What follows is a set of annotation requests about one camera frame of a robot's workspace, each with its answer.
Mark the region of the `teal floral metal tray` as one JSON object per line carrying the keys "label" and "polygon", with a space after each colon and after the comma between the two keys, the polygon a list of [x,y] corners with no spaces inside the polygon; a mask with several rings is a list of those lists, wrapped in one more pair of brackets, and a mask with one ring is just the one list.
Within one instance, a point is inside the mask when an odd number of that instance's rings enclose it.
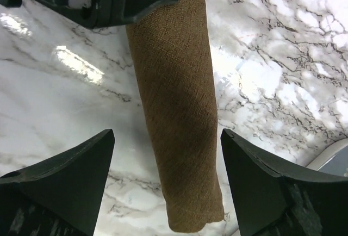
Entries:
{"label": "teal floral metal tray", "polygon": [[348,139],[339,140],[319,154],[307,168],[330,175],[347,177]]}

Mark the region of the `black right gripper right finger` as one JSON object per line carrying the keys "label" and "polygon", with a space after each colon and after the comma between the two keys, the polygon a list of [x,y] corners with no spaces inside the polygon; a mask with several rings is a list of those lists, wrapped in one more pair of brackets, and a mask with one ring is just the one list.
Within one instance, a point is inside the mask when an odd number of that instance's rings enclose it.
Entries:
{"label": "black right gripper right finger", "polygon": [[237,235],[347,235],[347,177],[285,160],[224,129]]}

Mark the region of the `brown cloth napkin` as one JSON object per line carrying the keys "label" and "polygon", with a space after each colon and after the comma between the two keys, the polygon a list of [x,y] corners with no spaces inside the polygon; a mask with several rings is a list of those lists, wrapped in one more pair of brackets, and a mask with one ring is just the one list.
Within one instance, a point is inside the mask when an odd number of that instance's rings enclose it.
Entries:
{"label": "brown cloth napkin", "polygon": [[126,32],[169,227],[198,232],[224,217],[206,1],[158,8]]}

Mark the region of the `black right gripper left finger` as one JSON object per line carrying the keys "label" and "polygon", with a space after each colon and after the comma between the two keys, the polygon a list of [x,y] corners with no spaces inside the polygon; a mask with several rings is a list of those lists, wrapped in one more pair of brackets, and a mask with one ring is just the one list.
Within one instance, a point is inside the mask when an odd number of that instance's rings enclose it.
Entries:
{"label": "black right gripper left finger", "polygon": [[93,235],[114,149],[106,129],[1,177],[1,235]]}

